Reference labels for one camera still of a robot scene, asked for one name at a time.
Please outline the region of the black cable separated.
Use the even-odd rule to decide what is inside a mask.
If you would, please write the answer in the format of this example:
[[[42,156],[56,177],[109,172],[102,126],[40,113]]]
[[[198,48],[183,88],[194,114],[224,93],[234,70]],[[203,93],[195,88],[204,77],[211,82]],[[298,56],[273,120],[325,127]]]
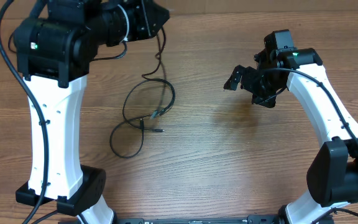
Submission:
[[[14,36],[14,33],[12,32],[11,35],[9,36],[7,46],[8,46],[8,50],[9,50],[10,52],[16,54],[17,52],[12,48],[13,36]]]

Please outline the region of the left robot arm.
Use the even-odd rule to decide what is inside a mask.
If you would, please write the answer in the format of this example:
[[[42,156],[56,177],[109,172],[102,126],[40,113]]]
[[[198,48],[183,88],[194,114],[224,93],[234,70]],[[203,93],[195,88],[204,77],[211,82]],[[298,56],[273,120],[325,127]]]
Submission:
[[[153,1],[37,1],[14,32],[17,68],[33,98],[32,169],[16,191],[30,206],[57,202],[82,223],[114,223],[106,173],[81,164],[80,111],[90,63],[100,45],[151,39],[170,13]]]

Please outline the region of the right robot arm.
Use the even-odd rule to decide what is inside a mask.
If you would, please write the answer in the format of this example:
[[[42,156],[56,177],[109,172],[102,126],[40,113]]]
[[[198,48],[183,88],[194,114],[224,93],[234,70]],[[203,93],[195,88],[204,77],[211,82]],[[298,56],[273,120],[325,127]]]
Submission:
[[[293,93],[318,137],[319,152],[306,174],[307,190],[276,215],[250,215],[248,223],[332,223],[333,214],[358,202],[358,123],[331,86],[315,49],[295,47],[289,30],[264,38],[257,67],[234,68],[224,84],[251,93],[254,105],[273,108],[283,91]]]

